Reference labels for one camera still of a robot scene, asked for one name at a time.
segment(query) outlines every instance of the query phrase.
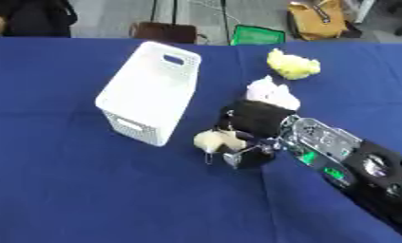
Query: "green basket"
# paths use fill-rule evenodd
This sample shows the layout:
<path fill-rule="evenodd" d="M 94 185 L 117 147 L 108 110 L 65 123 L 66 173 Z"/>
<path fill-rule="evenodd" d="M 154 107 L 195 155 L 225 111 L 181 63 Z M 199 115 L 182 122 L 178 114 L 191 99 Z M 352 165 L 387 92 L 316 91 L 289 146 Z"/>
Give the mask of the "green basket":
<path fill-rule="evenodd" d="M 233 34 L 231 46 L 263 45 L 285 43 L 285 32 L 270 28 L 237 25 Z"/>

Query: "blue tablecloth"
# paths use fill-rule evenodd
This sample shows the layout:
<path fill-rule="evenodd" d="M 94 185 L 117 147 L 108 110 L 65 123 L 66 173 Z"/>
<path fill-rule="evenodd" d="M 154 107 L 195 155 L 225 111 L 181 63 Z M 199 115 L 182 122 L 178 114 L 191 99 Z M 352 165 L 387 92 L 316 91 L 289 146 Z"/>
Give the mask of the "blue tablecloth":
<path fill-rule="evenodd" d="M 182 46 L 203 62 L 171 141 L 112 132 L 94 99 L 139 43 L 0 39 L 0 242 L 402 242 L 283 154 L 262 170 L 203 163 L 193 136 L 271 73 L 272 47 Z M 282 48 L 322 62 L 290 84 L 302 116 L 402 153 L 402 45 Z"/>

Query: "person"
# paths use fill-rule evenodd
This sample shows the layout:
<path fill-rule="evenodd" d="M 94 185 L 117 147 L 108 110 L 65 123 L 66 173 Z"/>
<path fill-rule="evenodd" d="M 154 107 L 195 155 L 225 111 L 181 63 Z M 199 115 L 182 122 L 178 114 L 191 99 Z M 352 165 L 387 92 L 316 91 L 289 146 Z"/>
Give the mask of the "person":
<path fill-rule="evenodd" d="M 70 37 L 77 15 L 68 0 L 0 0 L 0 35 Z"/>

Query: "yellow sponge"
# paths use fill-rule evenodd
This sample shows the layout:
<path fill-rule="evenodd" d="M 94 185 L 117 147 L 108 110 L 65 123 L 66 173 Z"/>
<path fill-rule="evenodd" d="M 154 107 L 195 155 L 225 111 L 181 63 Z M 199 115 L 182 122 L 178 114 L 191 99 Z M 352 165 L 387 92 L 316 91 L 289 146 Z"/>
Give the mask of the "yellow sponge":
<path fill-rule="evenodd" d="M 288 80 L 299 80 L 320 72 L 320 62 L 296 55 L 285 55 L 275 48 L 269 53 L 268 65 Z"/>

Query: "chair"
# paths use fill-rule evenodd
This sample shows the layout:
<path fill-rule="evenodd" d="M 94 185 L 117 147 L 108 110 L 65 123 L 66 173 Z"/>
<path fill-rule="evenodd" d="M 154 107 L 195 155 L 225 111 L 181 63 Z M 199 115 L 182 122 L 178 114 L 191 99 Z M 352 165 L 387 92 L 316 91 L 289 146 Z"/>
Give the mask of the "chair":
<path fill-rule="evenodd" d="M 133 38 L 148 39 L 159 42 L 174 42 L 194 44 L 198 37 L 194 26 L 177 25 L 178 1 L 174 0 L 173 17 L 171 24 L 155 23 L 155 13 L 158 0 L 154 0 L 150 22 L 141 22 L 131 25 L 129 35 Z"/>

